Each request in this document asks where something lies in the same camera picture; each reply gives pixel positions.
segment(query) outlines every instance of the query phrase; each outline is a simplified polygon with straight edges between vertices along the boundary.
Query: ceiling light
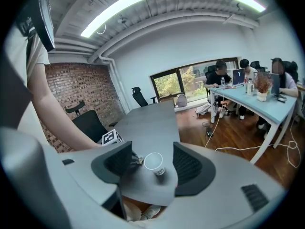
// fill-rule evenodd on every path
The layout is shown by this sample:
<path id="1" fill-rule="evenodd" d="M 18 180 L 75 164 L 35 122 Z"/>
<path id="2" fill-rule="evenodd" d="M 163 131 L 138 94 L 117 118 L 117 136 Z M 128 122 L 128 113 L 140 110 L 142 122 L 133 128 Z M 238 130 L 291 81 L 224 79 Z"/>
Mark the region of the ceiling light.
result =
<path id="1" fill-rule="evenodd" d="M 248 6 L 254 8 L 255 10 L 257 10 L 259 12 L 263 12 L 266 9 L 265 7 L 263 7 L 262 5 L 260 5 L 258 2 L 254 1 L 254 0 L 237 0 L 237 1 L 247 4 Z"/>
<path id="2" fill-rule="evenodd" d="M 118 0 L 117 2 L 106 8 L 102 13 L 100 13 L 100 15 L 98 15 L 82 32 L 81 36 L 90 37 L 101 25 L 103 25 L 113 15 L 140 1 L 142 0 Z"/>

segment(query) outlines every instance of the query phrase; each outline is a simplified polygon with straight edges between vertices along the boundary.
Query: pipe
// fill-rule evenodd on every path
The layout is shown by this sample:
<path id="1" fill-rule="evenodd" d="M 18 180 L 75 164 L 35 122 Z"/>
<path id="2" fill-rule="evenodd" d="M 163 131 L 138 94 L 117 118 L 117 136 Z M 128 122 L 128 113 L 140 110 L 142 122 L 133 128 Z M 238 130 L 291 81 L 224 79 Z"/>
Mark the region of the pipe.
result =
<path id="1" fill-rule="evenodd" d="M 55 49 L 68 49 L 68 50 L 76 50 L 76 51 L 84 51 L 84 52 L 94 52 L 94 49 L 91 48 L 84 48 L 84 47 L 64 45 L 64 44 L 55 44 Z"/>
<path id="2" fill-rule="evenodd" d="M 77 46 L 82 46 L 82 47 L 85 47 L 85 48 L 91 48 L 91 49 L 95 49 L 95 50 L 100 48 L 98 46 L 94 46 L 94 45 L 91 45 L 89 43 L 80 42 L 80 41 L 71 40 L 71 39 L 66 39 L 66 38 L 55 37 L 54 40 L 55 40 L 55 42 L 58 42 L 58 43 L 77 45 Z"/>
<path id="3" fill-rule="evenodd" d="M 118 50 L 122 46 L 128 44 L 129 42 L 135 40 L 138 37 L 141 37 L 147 33 L 150 33 L 152 31 L 159 30 L 161 28 L 165 28 L 168 26 L 180 24 L 180 23 L 188 23 L 188 22 L 194 22 L 194 21 L 219 21 L 219 22 L 225 22 L 226 18 L 215 18 L 211 16 L 191 16 L 191 17 L 184 17 L 184 18 L 179 18 L 179 19 L 174 19 L 174 20 L 168 20 L 164 21 L 158 24 L 154 24 L 148 28 L 145 28 L 145 30 L 140 30 L 137 31 L 136 33 L 132 34 L 131 36 L 125 38 L 124 40 L 121 40 L 119 43 L 113 45 L 111 48 L 109 48 L 107 51 L 104 52 L 105 56 L 108 56 L 112 54 L 114 51 Z M 245 26 L 245 24 L 241 21 L 234 21 L 231 20 L 229 23 L 234 23 L 234 24 L 239 24 Z"/>
<path id="4" fill-rule="evenodd" d="M 88 52 L 70 52 L 70 51 L 50 51 L 49 54 L 79 54 L 79 55 L 92 55 Z"/>
<path id="5" fill-rule="evenodd" d="M 121 101 L 121 103 L 123 105 L 123 108 L 125 109 L 126 114 L 129 113 L 130 112 L 130 107 L 129 107 L 128 102 L 125 98 L 125 96 L 126 96 L 125 88 L 123 87 L 120 75 L 119 75 L 119 73 L 116 69 L 116 64 L 115 64 L 114 59 L 102 57 L 100 55 L 99 55 L 99 59 L 102 60 L 102 61 L 105 60 L 105 61 L 109 62 L 110 69 L 113 71 L 115 82 L 117 83 L 118 87 L 122 91 L 122 94 L 120 94 L 120 91 L 118 92 L 119 98 L 124 100 L 124 101 Z"/>
<path id="6" fill-rule="evenodd" d="M 136 33 L 139 30 L 142 30 L 146 27 L 152 26 L 154 24 L 171 20 L 171 19 L 177 19 L 182 17 L 189 17 L 189 16 L 206 16 L 206 17 L 212 17 L 212 18 L 229 18 L 231 15 L 228 13 L 219 13 L 219 12 L 213 12 L 213 11 L 206 11 L 206 10 L 187 10 L 187 11 L 174 11 L 169 12 L 165 14 L 161 14 L 158 16 L 154 16 L 152 18 L 146 19 L 144 21 L 141 21 L 134 26 L 131 26 L 130 28 L 122 31 L 117 36 L 115 36 L 113 39 L 105 43 L 102 47 L 100 47 L 89 59 L 88 63 L 92 63 L 95 59 L 98 58 L 99 55 L 102 55 L 105 51 L 107 51 L 109 48 L 111 48 L 113 45 L 118 43 L 119 41 L 123 40 L 124 38 L 130 36 L 131 34 Z M 245 23 L 252 21 L 251 19 L 248 19 L 242 16 L 237 16 L 238 20 L 241 20 Z M 254 24 L 248 23 L 248 27 L 252 28 L 255 26 Z"/>

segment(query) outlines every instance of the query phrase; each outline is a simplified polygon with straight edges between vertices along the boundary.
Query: bottle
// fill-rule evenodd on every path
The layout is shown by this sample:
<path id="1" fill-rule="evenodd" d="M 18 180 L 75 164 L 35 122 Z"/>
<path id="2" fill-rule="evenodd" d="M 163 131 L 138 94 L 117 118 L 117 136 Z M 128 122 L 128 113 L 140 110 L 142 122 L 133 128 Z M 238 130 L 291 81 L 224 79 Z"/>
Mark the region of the bottle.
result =
<path id="1" fill-rule="evenodd" d="M 221 78 L 221 88 L 225 88 L 225 80 L 223 77 Z"/>
<path id="2" fill-rule="evenodd" d="M 245 88 L 246 88 L 246 93 L 248 92 L 248 84 L 247 84 L 247 78 L 244 79 L 244 84 L 245 84 Z"/>
<path id="3" fill-rule="evenodd" d="M 252 79 L 249 78 L 249 81 L 248 81 L 248 84 L 247 84 L 247 94 L 248 96 L 252 96 L 253 95 L 253 91 L 254 91 L 254 86 L 253 86 L 253 83 L 252 83 Z"/>

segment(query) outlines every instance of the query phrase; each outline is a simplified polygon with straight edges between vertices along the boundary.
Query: brick wall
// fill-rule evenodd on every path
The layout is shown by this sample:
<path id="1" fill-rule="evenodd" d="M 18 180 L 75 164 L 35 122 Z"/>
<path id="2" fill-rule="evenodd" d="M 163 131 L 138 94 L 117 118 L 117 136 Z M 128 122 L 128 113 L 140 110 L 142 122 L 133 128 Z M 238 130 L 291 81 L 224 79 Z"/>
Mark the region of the brick wall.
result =
<path id="1" fill-rule="evenodd" d="M 106 66 L 55 63 L 46 66 L 45 70 L 49 88 L 63 109 L 74 107 L 83 100 L 86 105 L 80 109 L 80 113 L 95 110 L 106 129 L 109 129 L 108 124 L 122 118 L 123 109 Z M 70 119 L 76 117 L 75 112 L 67 115 Z M 41 126 L 50 145 L 57 152 L 73 150 L 53 136 L 42 123 Z"/>

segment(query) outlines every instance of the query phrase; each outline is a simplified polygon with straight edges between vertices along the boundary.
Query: light blue desk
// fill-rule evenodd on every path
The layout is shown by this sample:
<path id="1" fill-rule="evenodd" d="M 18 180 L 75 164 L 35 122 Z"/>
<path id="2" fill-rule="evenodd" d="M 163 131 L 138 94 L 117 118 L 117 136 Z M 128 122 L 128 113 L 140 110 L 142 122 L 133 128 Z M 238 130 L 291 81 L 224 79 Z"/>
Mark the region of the light blue desk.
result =
<path id="1" fill-rule="evenodd" d="M 213 105 L 215 102 L 215 95 L 223 96 L 236 102 L 239 105 L 246 107 L 247 109 L 251 110 L 252 112 L 258 114 L 262 118 L 264 118 L 270 125 L 271 128 L 268 132 L 266 139 L 264 140 L 262 146 L 256 152 L 254 157 L 251 159 L 251 163 L 254 164 L 264 153 L 267 147 L 270 145 L 279 125 L 285 120 L 283 129 L 277 138 L 276 142 L 274 143 L 273 147 L 276 148 L 277 145 L 283 138 L 283 135 L 286 132 L 286 129 L 290 123 L 291 116 L 294 110 L 296 98 L 290 97 L 285 95 L 287 101 L 285 103 L 279 102 L 276 98 L 272 95 L 267 97 L 266 102 L 260 102 L 257 100 L 256 95 L 248 96 L 245 93 L 245 87 L 237 87 L 231 89 L 221 89 L 221 88 L 209 88 L 211 91 L 211 104 Z M 211 111 L 211 123 L 215 122 L 216 112 L 214 108 Z"/>

